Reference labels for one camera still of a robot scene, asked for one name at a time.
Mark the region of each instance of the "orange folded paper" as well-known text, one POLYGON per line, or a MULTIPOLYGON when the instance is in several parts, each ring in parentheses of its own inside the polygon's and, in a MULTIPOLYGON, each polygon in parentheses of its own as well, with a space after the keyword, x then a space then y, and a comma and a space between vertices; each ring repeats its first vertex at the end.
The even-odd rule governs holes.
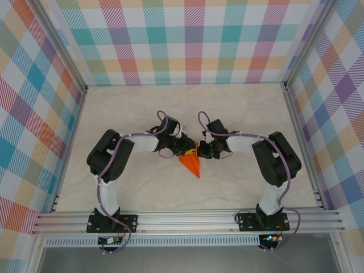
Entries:
POLYGON ((200 160, 197 156, 197 152, 194 151, 189 155, 178 156, 179 162, 181 162, 186 168, 188 168, 197 178, 200 178, 200 160))

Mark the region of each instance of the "plaid wallpaper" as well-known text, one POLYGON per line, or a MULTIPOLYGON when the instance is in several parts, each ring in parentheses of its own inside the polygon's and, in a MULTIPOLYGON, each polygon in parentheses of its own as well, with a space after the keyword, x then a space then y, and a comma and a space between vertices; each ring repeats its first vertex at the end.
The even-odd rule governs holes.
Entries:
POLYGON ((315 25, 319 16, 321 15, 321 12, 327 1, 328 0, 320 0, 320 3, 318 4, 318 6, 315 10, 315 13, 311 17, 311 20, 309 21, 309 24, 308 24, 308 27, 306 28, 305 33, 301 38, 301 41, 295 51, 295 54, 293 55, 293 58, 292 58, 291 62, 289 63, 288 69, 286 70, 286 73, 284 74, 283 81, 287 81, 287 78, 288 78, 289 74, 291 73, 293 66, 296 63, 297 57, 301 54, 301 51, 306 44, 306 40, 307 40, 308 36, 310 35, 311 31, 313 30, 313 26, 315 25))
POLYGON ((363 272, 364 0, 341 0, 292 87, 319 182, 363 272))
POLYGON ((111 85, 281 82, 319 0, 42 2, 83 76, 111 85))
POLYGON ((81 92, 26 0, 0 7, 0 272, 19 272, 50 196, 81 92))

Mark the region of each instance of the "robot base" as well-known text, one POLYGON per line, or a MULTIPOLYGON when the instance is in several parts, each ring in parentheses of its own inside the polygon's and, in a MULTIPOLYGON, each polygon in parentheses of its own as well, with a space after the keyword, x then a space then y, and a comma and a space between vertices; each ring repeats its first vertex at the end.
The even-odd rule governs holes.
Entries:
MULTIPOLYGON (((120 209, 113 217, 125 225, 127 225, 132 233, 137 232, 138 215, 120 214, 120 209)), ((87 228, 87 233, 123 233, 124 227, 111 220, 108 216, 104 216, 97 209, 90 214, 87 228)))
POLYGON ((287 231, 289 230, 289 222, 286 213, 279 213, 275 222, 262 228, 256 219, 256 213, 239 213, 237 220, 239 222, 239 231, 287 231))

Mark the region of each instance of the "cable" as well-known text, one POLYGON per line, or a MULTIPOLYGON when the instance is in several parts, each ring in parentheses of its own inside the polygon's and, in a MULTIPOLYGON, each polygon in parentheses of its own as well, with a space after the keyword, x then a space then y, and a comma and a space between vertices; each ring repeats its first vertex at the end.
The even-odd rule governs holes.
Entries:
POLYGON ((283 197, 287 194, 287 192, 289 191, 289 188, 291 187, 291 173, 289 171, 289 168, 288 168, 288 164, 282 154, 282 152, 278 149, 277 145, 271 141, 268 137, 266 136, 263 136, 263 135, 253 135, 253 134, 243 134, 243 133, 236 133, 236 134, 217 134, 217 133, 214 133, 214 132, 211 132, 209 129, 207 129, 204 124, 202 123, 201 121, 201 114, 204 114, 206 117, 207 117, 207 120, 208 122, 210 123, 210 118, 209 116, 207 115, 206 112, 204 111, 200 111, 197 115, 197 119, 198 119, 198 122, 200 123, 201 127, 208 133, 212 134, 212 135, 215 135, 217 137, 247 137, 247 138, 258 138, 258 139, 264 139, 266 141, 268 141, 268 143, 270 145, 273 146, 274 150, 278 153, 279 157, 281 158, 282 160, 282 163, 284 165, 284 169, 286 170, 286 173, 287 173, 287 187, 285 189, 285 191, 282 193, 282 195, 280 196, 280 198, 278 199, 278 204, 285 210, 290 210, 292 212, 295 212, 298 216, 298 222, 297 222, 297 227, 295 229, 295 231, 292 233, 292 236, 289 237, 288 240, 286 240, 282 245, 276 247, 276 250, 277 249, 280 249, 282 248, 283 246, 285 246, 297 233, 298 229, 300 228, 300 225, 301 225, 301 215, 300 213, 298 212, 298 210, 294 209, 294 208, 288 208, 286 206, 283 206, 281 204, 281 201, 283 199, 283 197))
POLYGON ((248 213, 250 213, 250 211, 248 211, 247 209, 239 210, 239 211, 235 214, 235 217, 234 217, 235 222, 236 222, 237 224, 240 224, 240 223, 239 223, 239 221, 237 220, 237 216, 238 216, 239 212, 248 212, 248 213))
POLYGON ((161 155, 161 154, 160 154, 160 150, 159 150, 158 154, 159 154, 159 156, 160 156, 161 158, 172 158, 172 157, 174 157, 174 156, 175 156, 175 155, 172 155, 172 156, 170 156, 170 157, 163 156, 163 155, 161 155))
POLYGON ((282 227, 282 224, 280 222, 277 222, 277 224, 280 227, 280 236, 283 238, 283 227, 282 227))
MULTIPOLYGON (((153 128, 151 128, 149 130, 149 132, 153 132, 154 130, 158 129, 158 127, 159 126, 154 126, 153 128)), ((173 135, 173 137, 177 136, 180 133, 180 131, 181 131, 181 123, 179 123, 179 122, 178 122, 178 128, 179 128, 179 130, 178 130, 177 134, 173 135)))
POLYGON ((155 132, 155 133, 133 133, 133 134, 129 134, 129 135, 124 135, 124 136, 122 136, 120 139, 119 139, 119 141, 118 141, 118 143, 116 144, 116 146, 115 146, 115 149, 114 149, 114 152, 113 152, 113 154, 111 155, 111 158, 110 158, 110 160, 109 160, 109 162, 107 163, 107 165, 106 165, 106 167, 102 170, 102 172, 97 176, 97 201, 98 201, 98 204, 99 204, 99 206, 100 206, 100 208, 101 208, 101 210, 102 210, 102 212, 106 215, 106 216, 108 216, 111 220, 113 220, 114 222, 116 222, 117 224, 119 224, 119 225, 122 225, 128 232, 129 232, 129 236, 128 236, 128 239, 126 240, 126 242, 122 245, 122 246, 120 246, 120 247, 118 247, 116 250, 114 250, 114 251, 108 251, 108 252, 106 252, 105 250, 104 250, 104 245, 102 245, 101 246, 101 250, 104 252, 104 253, 108 253, 108 254, 112 254, 112 253, 116 253, 116 252, 119 252, 120 250, 122 250, 128 243, 129 243, 129 241, 130 241, 130 239, 131 239, 131 230, 130 230, 130 228, 127 226, 127 225, 125 225, 123 222, 121 222, 121 221, 119 221, 119 220, 117 220, 117 219, 115 219, 113 216, 111 216, 107 211, 106 211, 106 209, 104 208, 104 206, 103 206, 103 204, 102 204, 102 202, 101 202, 101 177, 108 171, 108 169, 110 168, 110 166, 111 166, 111 164, 113 163, 113 161, 114 161, 114 158, 115 158, 115 156, 116 156, 116 153, 117 153, 117 151, 118 151, 118 149, 119 149, 119 146, 120 146, 120 144, 121 144, 121 142, 124 140, 124 139, 126 139, 126 138, 128 138, 128 137, 141 137, 141 136, 145 136, 145 135, 158 135, 158 134, 160 134, 160 133, 162 133, 166 128, 167 128, 167 125, 168 125, 168 118, 167 118, 167 115, 165 114, 165 112, 164 111, 161 111, 161 110, 158 110, 157 111, 157 116, 158 116, 158 118, 159 119, 161 119, 161 117, 160 117, 160 115, 159 115, 159 113, 162 113, 163 115, 164 115, 164 117, 166 118, 166 123, 164 124, 164 127, 160 130, 160 131, 158 131, 158 132, 155 132))

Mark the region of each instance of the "wall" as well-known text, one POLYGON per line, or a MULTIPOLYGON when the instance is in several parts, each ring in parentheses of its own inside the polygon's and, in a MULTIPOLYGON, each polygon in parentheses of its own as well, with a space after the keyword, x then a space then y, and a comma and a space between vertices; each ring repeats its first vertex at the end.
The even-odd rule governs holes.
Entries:
POLYGON ((63 166, 81 92, 25 0, 0 8, 0 272, 19 272, 63 166))
POLYGON ((318 6, 317 6, 317 8, 315 10, 315 13, 313 14, 311 20, 309 21, 309 24, 308 24, 308 26, 307 26, 307 28, 305 30, 305 33, 302 36, 301 41, 299 42, 299 45, 298 45, 295 53, 293 54, 293 58, 291 59, 291 62, 289 63, 289 66, 288 66, 288 69, 286 70, 286 73, 284 74, 283 81, 285 81, 285 82, 287 81, 288 76, 291 73, 292 68, 296 63, 297 58, 301 54, 302 49, 305 47, 306 41, 307 41, 308 37, 310 36, 310 34, 311 34, 312 30, 313 30, 313 27, 316 24, 318 18, 320 17, 321 12, 322 12, 322 10, 323 10, 326 3, 327 3, 327 0, 320 0, 320 3, 318 4, 318 6))
POLYGON ((319 0, 42 2, 80 72, 97 85, 281 82, 319 5, 319 0))
POLYGON ((364 266, 363 52, 364 1, 341 0, 292 91, 318 180, 348 229, 358 272, 364 266))

